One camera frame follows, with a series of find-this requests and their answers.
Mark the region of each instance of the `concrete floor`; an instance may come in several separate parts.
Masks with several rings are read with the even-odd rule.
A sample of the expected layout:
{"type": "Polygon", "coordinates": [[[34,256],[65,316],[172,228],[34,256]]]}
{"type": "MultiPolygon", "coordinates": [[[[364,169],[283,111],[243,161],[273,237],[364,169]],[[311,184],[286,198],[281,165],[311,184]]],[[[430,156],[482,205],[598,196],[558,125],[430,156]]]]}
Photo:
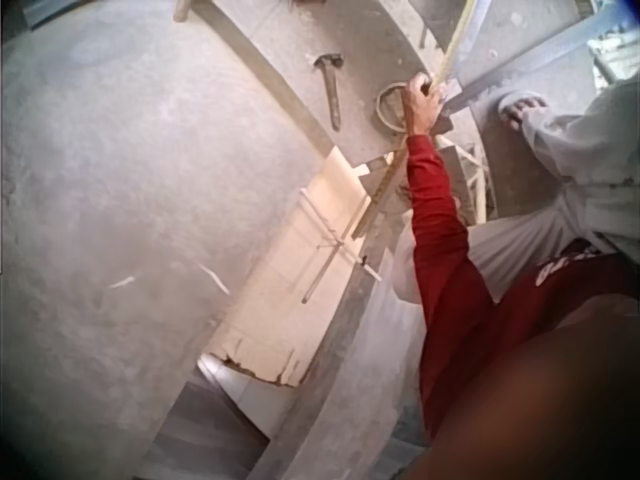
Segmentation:
{"type": "Polygon", "coordinates": [[[194,371],[136,470],[140,480],[245,480],[269,439],[194,371]]]}
{"type": "Polygon", "coordinates": [[[3,46],[3,436],[45,478],[131,476],[322,160],[174,3],[3,46]]]}

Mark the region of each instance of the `hammer handle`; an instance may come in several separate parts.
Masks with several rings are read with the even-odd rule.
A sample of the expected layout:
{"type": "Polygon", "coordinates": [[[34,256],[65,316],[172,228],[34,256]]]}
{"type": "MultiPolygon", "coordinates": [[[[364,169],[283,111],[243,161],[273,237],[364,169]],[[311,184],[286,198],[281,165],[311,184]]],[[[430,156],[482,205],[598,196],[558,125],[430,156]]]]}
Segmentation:
{"type": "Polygon", "coordinates": [[[324,75],[324,85],[327,89],[327,98],[329,99],[331,125],[336,132],[339,132],[342,121],[340,119],[340,101],[338,100],[338,84],[336,83],[335,68],[330,65],[325,65],[322,68],[322,74],[324,75]]]}

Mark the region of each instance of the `debris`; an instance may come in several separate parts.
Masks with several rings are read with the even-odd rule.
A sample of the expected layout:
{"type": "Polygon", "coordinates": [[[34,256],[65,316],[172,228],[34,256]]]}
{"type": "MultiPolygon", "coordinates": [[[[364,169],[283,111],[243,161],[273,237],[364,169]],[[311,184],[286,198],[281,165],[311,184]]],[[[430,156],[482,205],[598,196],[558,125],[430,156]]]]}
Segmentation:
{"type": "Polygon", "coordinates": [[[524,17],[518,12],[513,12],[511,14],[511,23],[513,23],[516,27],[521,27],[524,23],[524,17]]]}
{"type": "Polygon", "coordinates": [[[136,277],[127,277],[124,280],[114,283],[113,285],[109,285],[109,288],[120,288],[120,287],[124,287],[125,285],[130,284],[131,282],[134,282],[136,280],[136,277]]]}
{"type": "Polygon", "coordinates": [[[226,295],[231,295],[231,292],[229,291],[229,289],[225,286],[224,283],[222,283],[222,280],[220,280],[220,277],[218,277],[214,272],[212,272],[211,270],[209,270],[207,267],[205,267],[204,265],[202,265],[201,263],[198,264],[198,267],[200,267],[200,269],[205,272],[206,274],[208,274],[213,281],[215,282],[216,285],[218,285],[218,288],[220,288],[220,290],[222,290],[226,295]]]}

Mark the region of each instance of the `metal rod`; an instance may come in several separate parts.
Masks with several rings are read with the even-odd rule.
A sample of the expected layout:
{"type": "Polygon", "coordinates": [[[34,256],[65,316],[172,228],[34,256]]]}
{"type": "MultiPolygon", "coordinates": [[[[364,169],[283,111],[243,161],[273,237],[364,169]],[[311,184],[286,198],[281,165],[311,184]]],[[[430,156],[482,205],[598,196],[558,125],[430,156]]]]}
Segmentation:
{"type": "MultiPolygon", "coordinates": [[[[338,233],[335,231],[335,229],[333,229],[333,227],[331,227],[331,225],[329,224],[329,221],[322,215],[322,213],[320,212],[320,210],[318,209],[316,204],[313,202],[313,199],[309,195],[309,192],[307,191],[307,189],[306,188],[300,189],[300,193],[305,198],[305,200],[307,200],[307,203],[312,208],[312,210],[314,211],[314,213],[316,214],[318,219],[320,219],[320,221],[322,222],[324,227],[327,229],[327,231],[331,234],[331,236],[336,241],[336,246],[334,248],[337,248],[338,250],[340,248],[343,248],[345,253],[347,255],[349,255],[358,265],[360,265],[362,268],[364,268],[364,270],[367,273],[369,273],[369,275],[371,275],[373,278],[375,278],[378,282],[381,282],[382,281],[382,277],[380,277],[380,275],[378,275],[378,273],[375,270],[373,270],[369,265],[366,265],[364,263],[364,261],[358,256],[357,253],[355,253],[353,251],[353,249],[350,246],[345,244],[344,240],[346,239],[346,236],[344,236],[342,238],[338,237],[338,233]]],[[[346,230],[346,235],[349,235],[349,230],[351,230],[351,227],[353,226],[353,223],[350,222],[348,230],[346,230]]],[[[324,275],[326,273],[326,271],[328,270],[328,268],[329,268],[328,266],[325,268],[325,266],[323,266],[323,268],[322,268],[322,270],[323,270],[323,271],[321,271],[322,275],[324,275]]],[[[314,287],[314,290],[315,290],[315,288],[317,288],[317,286],[318,286],[317,284],[319,284],[320,281],[319,280],[317,282],[314,281],[314,283],[316,284],[315,287],[314,287]]]]}
{"type": "MultiPolygon", "coordinates": [[[[353,225],[356,223],[356,221],[360,217],[360,213],[362,212],[362,209],[365,206],[366,202],[367,202],[367,195],[365,194],[364,197],[362,197],[362,200],[360,201],[360,203],[358,204],[358,208],[356,208],[356,211],[353,214],[353,216],[351,217],[351,220],[349,220],[349,224],[344,229],[344,232],[342,232],[341,239],[342,239],[343,242],[349,236],[349,232],[351,232],[351,229],[353,228],[353,225]]],[[[302,303],[303,304],[307,304],[309,302],[309,300],[311,300],[311,297],[313,296],[313,294],[315,293],[316,289],[318,288],[318,285],[320,285],[320,282],[322,281],[322,279],[324,278],[325,274],[329,270],[329,266],[331,265],[333,260],[336,258],[336,255],[338,255],[338,252],[340,251],[341,247],[342,247],[342,245],[340,245],[338,243],[335,244],[335,246],[333,247],[333,250],[329,254],[329,257],[324,262],[324,265],[322,265],[322,268],[318,272],[318,275],[316,275],[316,277],[313,279],[313,282],[311,282],[311,285],[309,286],[309,289],[304,294],[304,297],[302,297],[302,303]]]]}

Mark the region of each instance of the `gray surface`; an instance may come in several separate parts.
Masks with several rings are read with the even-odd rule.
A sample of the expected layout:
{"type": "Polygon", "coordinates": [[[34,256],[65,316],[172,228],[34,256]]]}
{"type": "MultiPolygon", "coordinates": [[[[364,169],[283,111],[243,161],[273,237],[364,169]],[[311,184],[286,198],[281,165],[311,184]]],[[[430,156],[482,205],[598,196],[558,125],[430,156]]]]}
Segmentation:
{"type": "MultiPolygon", "coordinates": [[[[476,45],[465,62],[463,85],[519,52],[579,21],[574,0],[494,0],[476,45]]],[[[495,89],[471,104],[491,170],[496,208],[501,217],[530,212],[550,202],[555,179],[542,167],[521,135],[498,118],[497,103],[513,90],[545,95],[559,111],[582,112],[595,98],[593,61],[583,49],[532,75],[495,89]]]]}
{"type": "Polygon", "coordinates": [[[173,6],[3,49],[3,436],[46,478],[130,477],[233,301],[198,264],[239,292],[322,161],[173,6]]]}
{"type": "Polygon", "coordinates": [[[351,165],[395,150],[399,139],[376,117],[374,101],[390,83],[406,81],[424,69],[406,37],[377,0],[308,3],[293,9],[288,3],[216,1],[284,77],[351,165]],[[337,74],[340,132],[331,127],[322,74],[313,67],[325,53],[345,56],[337,74]]]}
{"type": "Polygon", "coordinates": [[[144,480],[245,480],[265,437],[215,379],[196,369],[145,455],[144,480]]]}
{"type": "MultiPolygon", "coordinates": [[[[391,239],[388,226],[375,227],[362,252],[387,279],[391,239]]],[[[365,477],[396,424],[423,334],[419,307],[399,301],[388,280],[373,285],[354,270],[308,377],[249,480],[365,477]]]]}
{"type": "Polygon", "coordinates": [[[589,40],[613,30],[628,18],[629,16],[624,7],[613,5],[572,25],[532,49],[523,52],[513,60],[491,70],[478,80],[464,85],[463,92],[447,101],[444,105],[444,114],[449,115],[465,108],[489,88],[507,85],[518,78],[531,75],[537,70],[545,68],[574,50],[583,48],[589,40]]]}

